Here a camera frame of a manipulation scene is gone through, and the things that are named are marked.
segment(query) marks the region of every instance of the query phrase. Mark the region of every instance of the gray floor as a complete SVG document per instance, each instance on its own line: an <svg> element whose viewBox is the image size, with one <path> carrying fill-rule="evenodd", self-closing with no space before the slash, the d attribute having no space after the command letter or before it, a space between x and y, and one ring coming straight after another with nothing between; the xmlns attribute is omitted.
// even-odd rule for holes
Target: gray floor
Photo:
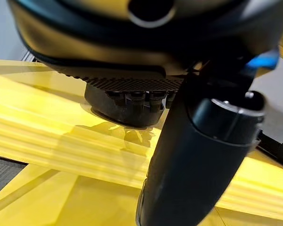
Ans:
<svg viewBox="0 0 283 226"><path fill-rule="evenodd" d="M0 159L0 190L9 183L25 165Z"/></svg>

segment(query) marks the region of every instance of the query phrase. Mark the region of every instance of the blue accent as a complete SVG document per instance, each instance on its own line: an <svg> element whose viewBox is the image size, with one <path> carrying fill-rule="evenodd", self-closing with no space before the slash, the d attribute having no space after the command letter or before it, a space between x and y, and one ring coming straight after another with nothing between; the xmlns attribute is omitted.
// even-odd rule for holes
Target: blue accent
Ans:
<svg viewBox="0 0 283 226"><path fill-rule="evenodd" d="M273 70L277 67L279 59L280 59L279 48L276 48L252 59L251 61L248 62L247 66L253 69L258 69L260 67L263 67Z"/></svg>

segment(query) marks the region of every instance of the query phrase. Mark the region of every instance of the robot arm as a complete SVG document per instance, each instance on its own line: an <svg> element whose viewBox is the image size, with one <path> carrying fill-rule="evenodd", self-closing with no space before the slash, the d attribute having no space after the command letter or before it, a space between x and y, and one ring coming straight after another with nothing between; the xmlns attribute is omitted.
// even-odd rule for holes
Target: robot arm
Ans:
<svg viewBox="0 0 283 226"><path fill-rule="evenodd" d="M167 99L136 223L197 225L263 122L264 97L248 91L263 64L251 60L277 47L283 0L9 2L27 48L86 81L85 97L98 115L150 126Z"/></svg>

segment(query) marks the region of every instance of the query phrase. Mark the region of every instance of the glossy yellow panel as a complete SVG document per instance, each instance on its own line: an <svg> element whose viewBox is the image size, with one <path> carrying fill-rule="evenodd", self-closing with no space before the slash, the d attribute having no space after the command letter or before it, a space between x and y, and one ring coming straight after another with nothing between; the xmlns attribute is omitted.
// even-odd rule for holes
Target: glossy yellow panel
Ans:
<svg viewBox="0 0 283 226"><path fill-rule="evenodd" d="M0 156L140 189L167 111L153 128L92 114L85 83L39 63L0 61ZM283 220L283 167L246 157L218 207Z"/></svg>

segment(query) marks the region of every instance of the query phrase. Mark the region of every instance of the black handle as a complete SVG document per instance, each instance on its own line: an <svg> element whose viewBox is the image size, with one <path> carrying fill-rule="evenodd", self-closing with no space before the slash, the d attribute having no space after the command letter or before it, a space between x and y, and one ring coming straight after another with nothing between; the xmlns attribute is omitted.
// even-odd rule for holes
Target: black handle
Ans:
<svg viewBox="0 0 283 226"><path fill-rule="evenodd" d="M253 146L264 115L260 94L248 95L237 107L204 97L195 100L195 93L199 96L184 84L175 97L140 195L138 225L197 225Z"/></svg>

